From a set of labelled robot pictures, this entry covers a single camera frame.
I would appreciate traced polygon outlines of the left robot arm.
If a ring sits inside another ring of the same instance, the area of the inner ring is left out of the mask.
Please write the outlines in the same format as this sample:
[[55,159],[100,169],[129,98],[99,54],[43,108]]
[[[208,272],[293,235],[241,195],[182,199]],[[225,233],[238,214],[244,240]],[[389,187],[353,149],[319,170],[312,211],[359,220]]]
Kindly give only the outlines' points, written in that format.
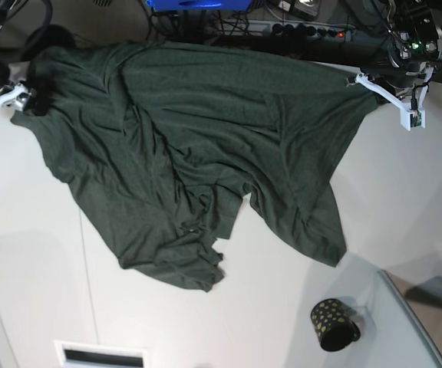
[[425,1],[370,1],[369,5],[381,21],[384,46],[371,57],[371,65],[362,66],[349,82],[421,120],[429,84],[442,63],[442,30]]

